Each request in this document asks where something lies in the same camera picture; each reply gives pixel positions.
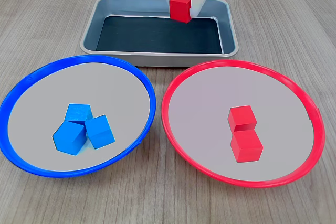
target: tray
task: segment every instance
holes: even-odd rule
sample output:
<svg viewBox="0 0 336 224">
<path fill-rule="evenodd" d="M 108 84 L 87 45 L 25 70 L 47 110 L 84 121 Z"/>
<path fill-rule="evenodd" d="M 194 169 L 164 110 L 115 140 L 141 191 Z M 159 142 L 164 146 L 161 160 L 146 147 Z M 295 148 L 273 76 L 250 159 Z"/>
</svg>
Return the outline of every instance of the tray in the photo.
<svg viewBox="0 0 336 224">
<path fill-rule="evenodd" d="M 188 24 L 170 20 L 166 0 L 97 0 L 80 48 L 139 67 L 190 67 L 238 51 L 227 2 L 206 0 Z"/>
</svg>

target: red cube in gripper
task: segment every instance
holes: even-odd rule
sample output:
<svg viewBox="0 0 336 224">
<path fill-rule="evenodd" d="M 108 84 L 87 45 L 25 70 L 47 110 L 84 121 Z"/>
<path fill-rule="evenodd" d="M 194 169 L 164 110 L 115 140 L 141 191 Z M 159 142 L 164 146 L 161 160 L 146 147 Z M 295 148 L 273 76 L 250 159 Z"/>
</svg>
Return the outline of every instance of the red cube in gripper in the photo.
<svg viewBox="0 0 336 224">
<path fill-rule="evenodd" d="M 191 0 L 170 0 L 170 19 L 188 23 L 190 17 Z"/>
</svg>

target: blue bowl rim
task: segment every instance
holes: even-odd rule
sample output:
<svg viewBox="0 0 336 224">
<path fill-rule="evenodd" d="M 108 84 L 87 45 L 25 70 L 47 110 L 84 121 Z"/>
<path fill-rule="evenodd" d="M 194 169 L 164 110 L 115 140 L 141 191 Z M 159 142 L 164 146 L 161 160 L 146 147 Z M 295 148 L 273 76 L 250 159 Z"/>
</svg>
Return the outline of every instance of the blue bowl rim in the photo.
<svg viewBox="0 0 336 224">
<path fill-rule="evenodd" d="M 143 83 L 143 85 L 147 89 L 150 98 L 150 113 L 146 125 L 142 130 L 142 132 L 140 133 L 140 135 L 138 136 L 138 138 L 129 147 L 127 147 L 123 152 L 121 152 L 117 156 L 113 157 L 112 159 L 102 164 L 86 169 L 62 171 L 62 172 L 37 168 L 24 161 L 21 157 L 19 157 L 15 152 L 15 150 L 13 149 L 12 145 L 10 144 L 8 136 L 8 123 L 12 109 L 15 106 L 17 100 L 20 98 L 20 96 L 36 82 L 59 70 L 83 63 L 105 63 L 116 67 L 120 67 L 134 74 Z M 81 176 L 106 168 L 107 166 L 112 165 L 113 163 L 119 161 L 120 159 L 124 158 L 129 153 L 131 153 L 142 142 L 143 138 L 147 135 L 148 131 L 150 130 L 154 121 L 155 112 L 156 112 L 156 96 L 153 85 L 147 78 L 147 76 L 134 65 L 117 58 L 102 55 L 89 55 L 89 56 L 80 55 L 69 57 L 54 61 L 50 64 L 47 64 L 35 70 L 34 72 L 30 73 L 25 78 L 23 78 L 9 92 L 7 97 L 4 99 L 2 105 L 0 106 L 0 149 L 2 150 L 3 154 L 8 158 L 8 160 L 11 161 L 15 166 L 19 167 L 20 169 L 26 172 L 38 176 L 53 177 L 53 178 Z"/>
</svg>

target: black tray bottom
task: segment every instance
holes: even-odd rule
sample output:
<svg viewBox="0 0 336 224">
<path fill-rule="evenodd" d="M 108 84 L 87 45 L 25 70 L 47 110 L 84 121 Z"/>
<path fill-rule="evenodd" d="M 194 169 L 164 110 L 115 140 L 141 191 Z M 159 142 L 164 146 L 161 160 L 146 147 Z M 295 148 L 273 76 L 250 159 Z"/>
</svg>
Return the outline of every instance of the black tray bottom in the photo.
<svg viewBox="0 0 336 224">
<path fill-rule="evenodd" d="M 193 19 L 107 17 L 97 51 L 222 54 L 217 22 Z"/>
</svg>

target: red cube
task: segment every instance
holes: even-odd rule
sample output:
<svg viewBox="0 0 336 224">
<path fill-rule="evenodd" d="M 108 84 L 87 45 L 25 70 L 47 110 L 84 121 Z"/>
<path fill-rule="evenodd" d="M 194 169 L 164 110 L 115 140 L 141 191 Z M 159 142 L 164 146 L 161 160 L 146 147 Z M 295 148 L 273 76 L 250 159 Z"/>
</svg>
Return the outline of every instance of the red cube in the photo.
<svg viewBox="0 0 336 224">
<path fill-rule="evenodd" d="M 227 120 L 232 132 L 254 130 L 257 125 L 250 106 L 231 108 Z"/>
<path fill-rule="evenodd" d="M 231 148 L 238 163 L 258 161 L 264 149 L 254 130 L 233 132 Z"/>
<path fill-rule="evenodd" d="M 190 17 L 191 0 L 170 0 L 170 19 L 188 23 Z"/>
</svg>

